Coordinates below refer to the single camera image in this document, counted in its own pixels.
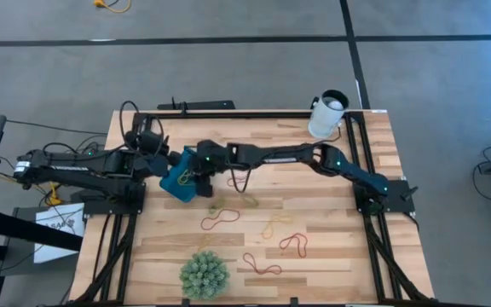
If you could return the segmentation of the teal plastic bin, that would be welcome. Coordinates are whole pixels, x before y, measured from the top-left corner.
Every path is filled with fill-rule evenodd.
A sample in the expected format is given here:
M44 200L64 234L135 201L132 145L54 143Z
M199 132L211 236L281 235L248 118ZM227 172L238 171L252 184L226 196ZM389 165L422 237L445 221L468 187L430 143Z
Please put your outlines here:
M190 202L192 199L198 196L198 175L193 170L193 160L196 152L190 147L185 147L182 151L182 159L177 165L172 166L170 174L167 177L163 177L159 186L175 198L184 203ZM181 186L177 183L177 178L185 171L189 170L194 174L193 186Z

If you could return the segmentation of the white cylinder in bracket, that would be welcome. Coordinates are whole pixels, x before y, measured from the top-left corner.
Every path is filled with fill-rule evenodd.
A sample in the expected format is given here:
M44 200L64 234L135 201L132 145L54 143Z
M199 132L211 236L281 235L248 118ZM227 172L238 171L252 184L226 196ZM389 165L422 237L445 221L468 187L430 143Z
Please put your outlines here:
M339 90L326 90L321 96L316 96L311 104L309 133L316 138L328 138L337 128L348 107L348 97Z

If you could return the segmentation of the white paper sheet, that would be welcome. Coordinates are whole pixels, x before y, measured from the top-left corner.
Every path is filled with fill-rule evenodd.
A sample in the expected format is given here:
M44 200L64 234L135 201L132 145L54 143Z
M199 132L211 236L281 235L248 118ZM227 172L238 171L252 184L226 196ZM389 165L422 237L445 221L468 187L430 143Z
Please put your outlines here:
M33 262L44 264L78 253L84 237L84 203L53 206L33 219L41 226L42 240L34 245Z

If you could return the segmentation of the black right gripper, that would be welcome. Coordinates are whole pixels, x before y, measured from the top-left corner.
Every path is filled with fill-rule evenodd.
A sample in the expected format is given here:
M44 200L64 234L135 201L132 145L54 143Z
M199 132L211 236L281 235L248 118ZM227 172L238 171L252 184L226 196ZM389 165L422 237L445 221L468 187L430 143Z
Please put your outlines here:
M194 156L194 173L198 175L198 196L211 198L213 186L211 178L216 173L224 173L231 168L231 148L212 140L197 143Z

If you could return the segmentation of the artificial green potted plant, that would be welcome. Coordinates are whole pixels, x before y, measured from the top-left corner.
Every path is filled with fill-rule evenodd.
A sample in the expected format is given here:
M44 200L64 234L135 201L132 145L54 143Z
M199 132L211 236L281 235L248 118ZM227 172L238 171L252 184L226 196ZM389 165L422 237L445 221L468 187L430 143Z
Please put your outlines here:
M229 277L227 265L212 251L195 253L179 274L183 295L193 300L220 297L228 288Z

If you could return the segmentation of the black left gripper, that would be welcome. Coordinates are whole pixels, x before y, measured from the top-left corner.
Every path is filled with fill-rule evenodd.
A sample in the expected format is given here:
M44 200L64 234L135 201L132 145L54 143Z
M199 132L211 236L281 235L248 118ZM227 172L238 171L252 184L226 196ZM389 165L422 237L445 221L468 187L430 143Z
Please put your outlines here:
M172 169L170 162L180 162L182 159L181 153L169 152L162 134L150 130L145 130L139 135L138 149L141 154L136 160L136 172L139 177L167 177Z

